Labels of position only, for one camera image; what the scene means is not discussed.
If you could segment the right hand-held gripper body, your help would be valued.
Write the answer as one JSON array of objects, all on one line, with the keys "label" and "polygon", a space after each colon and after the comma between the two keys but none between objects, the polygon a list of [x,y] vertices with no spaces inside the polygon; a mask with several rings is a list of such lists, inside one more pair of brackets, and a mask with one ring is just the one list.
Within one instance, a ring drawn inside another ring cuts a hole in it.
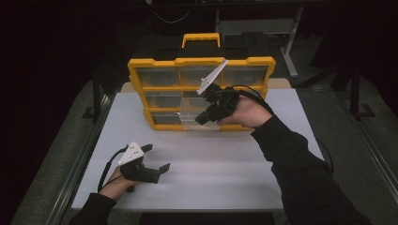
[{"label": "right hand-held gripper body", "polygon": [[224,67],[227,65],[226,59],[222,60],[222,63],[211,71],[205,78],[201,79],[201,84],[197,90],[197,94],[202,96],[203,99],[210,103],[210,105],[204,110],[209,113],[209,121],[216,122],[227,116],[230,116],[235,109],[239,101],[239,93],[232,87],[225,87],[222,89],[216,83],[216,90],[214,93],[205,94],[205,90],[216,80],[219,74],[222,72]]}]

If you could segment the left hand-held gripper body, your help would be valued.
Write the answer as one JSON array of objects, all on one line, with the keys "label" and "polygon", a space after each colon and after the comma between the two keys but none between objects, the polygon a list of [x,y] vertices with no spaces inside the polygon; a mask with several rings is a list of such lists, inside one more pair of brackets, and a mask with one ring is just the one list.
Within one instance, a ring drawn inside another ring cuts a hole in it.
[{"label": "left hand-held gripper body", "polygon": [[124,150],[118,166],[122,175],[131,181],[157,184],[160,179],[159,170],[144,165],[145,153],[136,141],[132,141]]}]

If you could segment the clear plastic organizer drawer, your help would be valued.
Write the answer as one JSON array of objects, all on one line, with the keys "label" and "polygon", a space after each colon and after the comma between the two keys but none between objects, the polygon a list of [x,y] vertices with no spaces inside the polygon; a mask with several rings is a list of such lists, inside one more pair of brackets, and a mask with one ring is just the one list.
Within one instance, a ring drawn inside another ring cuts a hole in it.
[{"label": "clear plastic organizer drawer", "polygon": [[179,111],[179,119],[182,127],[188,131],[219,130],[220,127],[216,122],[208,121],[204,125],[200,125],[195,121],[195,118],[209,105],[210,103],[204,101],[202,97],[183,97]]}]

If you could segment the yellow black drawer organizer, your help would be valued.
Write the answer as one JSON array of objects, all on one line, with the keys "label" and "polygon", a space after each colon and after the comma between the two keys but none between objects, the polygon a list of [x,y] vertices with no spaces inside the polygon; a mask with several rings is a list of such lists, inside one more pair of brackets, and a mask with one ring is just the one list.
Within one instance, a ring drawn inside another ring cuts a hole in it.
[{"label": "yellow black drawer organizer", "polygon": [[144,35],[128,62],[130,82],[156,130],[241,130],[216,122],[239,98],[262,102],[276,61],[262,33]]}]

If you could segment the person's left hand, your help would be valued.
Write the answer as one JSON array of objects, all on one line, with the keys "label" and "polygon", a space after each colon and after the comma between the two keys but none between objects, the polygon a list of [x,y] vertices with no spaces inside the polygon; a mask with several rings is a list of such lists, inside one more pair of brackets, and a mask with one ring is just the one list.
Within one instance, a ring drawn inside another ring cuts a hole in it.
[{"label": "person's left hand", "polygon": [[99,191],[100,195],[118,202],[130,187],[140,185],[140,182],[126,179],[119,167],[116,167],[107,184]]}]

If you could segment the person's right hand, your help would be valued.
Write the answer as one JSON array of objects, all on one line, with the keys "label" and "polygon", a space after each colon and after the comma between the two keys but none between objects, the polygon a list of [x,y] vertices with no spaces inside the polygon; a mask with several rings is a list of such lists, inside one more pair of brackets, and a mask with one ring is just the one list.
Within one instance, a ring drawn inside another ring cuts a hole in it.
[{"label": "person's right hand", "polygon": [[238,124],[244,128],[259,128],[272,117],[272,114],[254,100],[240,96],[237,109],[218,121],[220,126]]}]

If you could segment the set of clear plastic drawers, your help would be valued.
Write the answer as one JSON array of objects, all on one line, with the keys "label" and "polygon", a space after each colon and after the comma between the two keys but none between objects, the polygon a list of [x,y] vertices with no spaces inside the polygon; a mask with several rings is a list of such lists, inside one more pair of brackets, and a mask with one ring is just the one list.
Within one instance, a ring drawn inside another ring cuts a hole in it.
[{"label": "set of clear plastic drawers", "polygon": [[[179,119],[181,99],[202,98],[197,94],[201,79],[214,69],[214,66],[136,68],[134,89],[140,93],[148,123],[155,129],[182,129]],[[264,97],[271,73],[267,66],[227,66],[214,83],[222,88],[234,87]]]}]

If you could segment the black metal stand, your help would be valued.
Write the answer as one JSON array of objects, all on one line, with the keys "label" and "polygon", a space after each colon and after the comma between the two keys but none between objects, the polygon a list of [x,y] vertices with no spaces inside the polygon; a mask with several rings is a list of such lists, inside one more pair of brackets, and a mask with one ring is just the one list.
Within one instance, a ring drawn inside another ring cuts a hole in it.
[{"label": "black metal stand", "polygon": [[355,63],[351,64],[351,68],[352,72],[350,79],[351,89],[349,110],[358,121],[364,117],[375,117],[375,113],[367,103],[360,104],[360,70]]},{"label": "black metal stand", "polygon": [[100,119],[101,102],[103,98],[100,75],[97,71],[95,71],[92,76],[92,94],[93,104],[91,107],[85,109],[83,119],[91,119],[93,123],[96,123]]}]

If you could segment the aluminium rail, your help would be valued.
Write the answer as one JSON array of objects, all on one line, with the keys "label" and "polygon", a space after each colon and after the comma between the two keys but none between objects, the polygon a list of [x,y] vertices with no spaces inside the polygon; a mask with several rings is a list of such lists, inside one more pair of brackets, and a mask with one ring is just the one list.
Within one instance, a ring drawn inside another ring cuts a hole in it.
[{"label": "aluminium rail", "polygon": [[394,174],[390,165],[381,154],[380,148],[377,146],[375,140],[371,137],[370,132],[362,123],[364,118],[375,117],[375,114],[372,112],[368,104],[363,104],[361,106],[363,112],[352,112],[351,101],[346,98],[342,92],[337,92],[336,97],[340,105],[343,107],[345,114],[348,116],[354,128],[359,133],[372,162],[382,177],[392,198],[398,204],[398,177]]},{"label": "aluminium rail", "polygon": [[91,119],[83,119],[85,109],[93,104],[93,96],[79,95],[70,108],[67,119],[52,145],[53,152],[57,151],[57,156],[54,156],[54,170],[57,173],[55,180],[59,181],[60,188],[56,192],[56,199],[45,225],[60,225],[69,210],[113,98],[103,95],[101,114],[96,123]]}]

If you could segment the white desk frame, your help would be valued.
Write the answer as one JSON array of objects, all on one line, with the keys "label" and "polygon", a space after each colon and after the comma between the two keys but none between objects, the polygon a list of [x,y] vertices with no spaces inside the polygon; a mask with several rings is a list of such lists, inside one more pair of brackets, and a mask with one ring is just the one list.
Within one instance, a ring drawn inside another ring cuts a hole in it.
[{"label": "white desk frame", "polygon": [[224,35],[237,35],[244,32],[262,32],[268,36],[282,37],[279,48],[283,62],[291,78],[296,79],[296,70],[290,52],[298,32],[303,7],[292,9],[271,9],[254,15],[254,10],[217,10],[215,30]]}]

